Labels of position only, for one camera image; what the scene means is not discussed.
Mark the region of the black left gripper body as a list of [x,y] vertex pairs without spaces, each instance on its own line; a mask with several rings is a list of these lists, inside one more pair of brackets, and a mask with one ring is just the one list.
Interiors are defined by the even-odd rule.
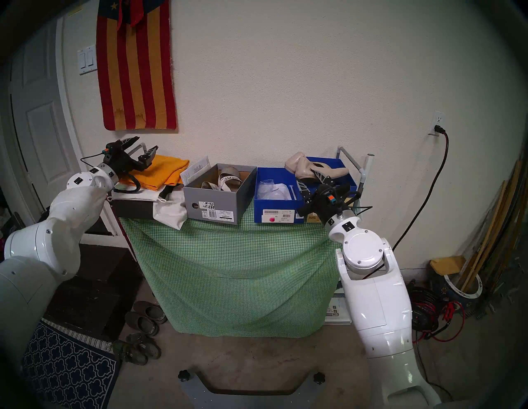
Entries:
[[123,176],[133,170],[143,171],[138,160],[120,150],[120,142],[114,141],[106,144],[105,165],[109,166],[117,176]]

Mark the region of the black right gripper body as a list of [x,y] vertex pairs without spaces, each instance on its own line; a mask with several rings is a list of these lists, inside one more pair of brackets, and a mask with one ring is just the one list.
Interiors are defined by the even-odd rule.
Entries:
[[310,203],[298,208],[298,215],[306,217],[315,213],[321,222],[329,221],[333,216],[342,216],[349,205],[360,198],[359,191],[352,191],[350,184],[341,184],[330,187],[319,184],[312,192],[310,191]]

